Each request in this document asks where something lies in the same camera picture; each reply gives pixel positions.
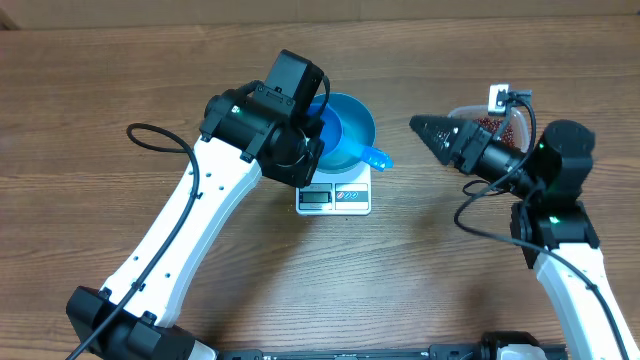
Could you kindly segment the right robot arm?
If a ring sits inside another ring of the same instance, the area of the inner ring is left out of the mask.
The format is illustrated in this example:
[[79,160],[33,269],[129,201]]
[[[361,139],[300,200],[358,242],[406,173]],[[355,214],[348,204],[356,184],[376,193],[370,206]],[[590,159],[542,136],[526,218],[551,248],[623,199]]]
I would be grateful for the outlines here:
[[415,115],[409,125],[443,165],[518,197],[505,240],[522,248],[572,356],[638,358],[608,283],[600,240],[579,199],[593,167],[594,133],[575,121],[556,120],[522,152],[470,120]]

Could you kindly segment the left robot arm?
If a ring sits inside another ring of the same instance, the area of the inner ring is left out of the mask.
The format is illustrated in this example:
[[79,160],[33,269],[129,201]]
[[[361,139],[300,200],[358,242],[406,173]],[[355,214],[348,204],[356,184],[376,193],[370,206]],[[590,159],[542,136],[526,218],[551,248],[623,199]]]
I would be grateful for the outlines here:
[[304,188],[324,143],[309,107],[324,72],[279,53],[266,80],[212,97],[194,145],[177,143],[189,164],[140,244],[101,288],[78,287],[66,313],[80,340],[71,353],[102,359],[216,359],[217,350],[177,326],[191,282],[220,230],[261,177]]

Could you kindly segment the blue measuring scoop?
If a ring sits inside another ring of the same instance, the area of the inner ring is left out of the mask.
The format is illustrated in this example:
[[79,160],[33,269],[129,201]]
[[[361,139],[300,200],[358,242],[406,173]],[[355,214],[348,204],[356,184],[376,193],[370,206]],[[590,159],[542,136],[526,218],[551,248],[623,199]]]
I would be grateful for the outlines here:
[[327,105],[321,120],[324,127],[320,139],[324,149],[318,163],[320,171],[342,173],[360,163],[380,172],[394,166],[389,154],[373,146],[376,128],[366,108],[360,113],[352,109],[339,112]]

